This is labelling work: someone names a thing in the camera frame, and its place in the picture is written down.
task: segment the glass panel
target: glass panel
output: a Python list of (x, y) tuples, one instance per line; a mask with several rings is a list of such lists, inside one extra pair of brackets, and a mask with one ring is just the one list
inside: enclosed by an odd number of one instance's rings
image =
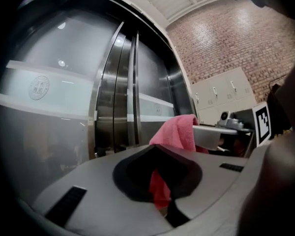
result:
[(94, 79), (119, 23), (59, 14), (33, 33), (0, 82), (0, 149), (17, 194), (38, 194), (89, 159)]
[(118, 23), (81, 10), (52, 18), (21, 47), (15, 60), (94, 78)]
[(148, 144), (161, 125), (175, 116), (163, 60), (139, 41), (138, 77), (141, 143)]

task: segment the pink cloth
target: pink cloth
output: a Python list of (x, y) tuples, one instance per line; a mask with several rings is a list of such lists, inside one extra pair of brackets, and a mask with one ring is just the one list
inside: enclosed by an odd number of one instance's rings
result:
[[(208, 153), (207, 149), (196, 147), (193, 125), (199, 125), (194, 115), (176, 116), (163, 124), (149, 144), (170, 145), (189, 151)], [(157, 170), (152, 173), (149, 191), (153, 193), (154, 203), (158, 209), (168, 206), (171, 191)]]

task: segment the ceiling light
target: ceiling light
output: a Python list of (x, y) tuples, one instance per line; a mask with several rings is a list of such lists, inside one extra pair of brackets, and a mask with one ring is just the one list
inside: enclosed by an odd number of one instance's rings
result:
[(65, 22), (58, 26), (58, 29), (62, 30), (65, 27)]

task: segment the circular emblem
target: circular emblem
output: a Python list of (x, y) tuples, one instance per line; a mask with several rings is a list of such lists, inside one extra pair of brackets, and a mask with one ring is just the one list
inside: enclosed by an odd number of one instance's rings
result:
[(154, 109), (155, 109), (156, 114), (158, 116), (161, 116), (162, 115), (162, 107), (158, 103), (155, 103), (154, 104)]
[(45, 76), (38, 76), (29, 86), (29, 96), (33, 100), (39, 100), (48, 92), (49, 80)]

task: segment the black strip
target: black strip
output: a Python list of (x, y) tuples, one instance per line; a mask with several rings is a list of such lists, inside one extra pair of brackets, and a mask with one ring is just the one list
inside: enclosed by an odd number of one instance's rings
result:
[(168, 213), (166, 220), (174, 227), (181, 226), (190, 221), (185, 214), (183, 214), (176, 206), (175, 201), (170, 201), (168, 205)]
[(46, 218), (58, 226), (64, 227), (74, 210), (82, 200), (86, 189), (73, 186), (46, 214)]
[(140, 115), (140, 112), (137, 112), (137, 109), (140, 109), (139, 106), (139, 101), (137, 101), (137, 71), (136, 71), (136, 67), (137, 67), (137, 56), (138, 56), (138, 38), (139, 34), (137, 33), (135, 39), (134, 39), (134, 50), (133, 50), (133, 81), (132, 81), (132, 100), (133, 100), (133, 124), (134, 124), (134, 139), (135, 139), (135, 144), (140, 144), (140, 140), (139, 140), (139, 125), (138, 125), (138, 116)]
[(243, 166), (239, 166), (239, 165), (234, 165), (234, 164), (229, 164), (229, 163), (222, 163), (220, 165), (221, 168), (227, 169), (227, 170), (231, 170), (231, 171), (237, 171), (237, 172), (241, 172), (243, 170)]

